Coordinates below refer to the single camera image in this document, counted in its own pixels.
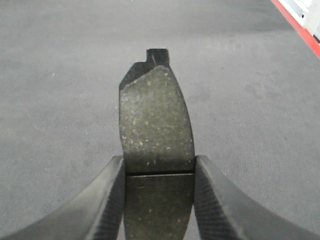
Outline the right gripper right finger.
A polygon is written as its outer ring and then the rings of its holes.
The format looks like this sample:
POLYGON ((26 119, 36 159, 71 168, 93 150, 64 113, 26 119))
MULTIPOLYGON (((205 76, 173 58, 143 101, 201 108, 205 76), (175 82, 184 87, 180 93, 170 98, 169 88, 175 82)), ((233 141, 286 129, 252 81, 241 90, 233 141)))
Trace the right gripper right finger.
POLYGON ((244 194, 204 155, 196 158, 194 210, 202 240, 318 240, 244 194))

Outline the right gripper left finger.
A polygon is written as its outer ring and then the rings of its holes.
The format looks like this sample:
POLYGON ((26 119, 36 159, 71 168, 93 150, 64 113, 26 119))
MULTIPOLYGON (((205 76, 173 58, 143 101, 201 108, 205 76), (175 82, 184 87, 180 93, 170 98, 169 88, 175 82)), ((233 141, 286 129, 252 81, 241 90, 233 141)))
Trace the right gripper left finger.
POLYGON ((125 204, 125 162, 114 156, 79 195, 6 240, 115 240, 125 204))

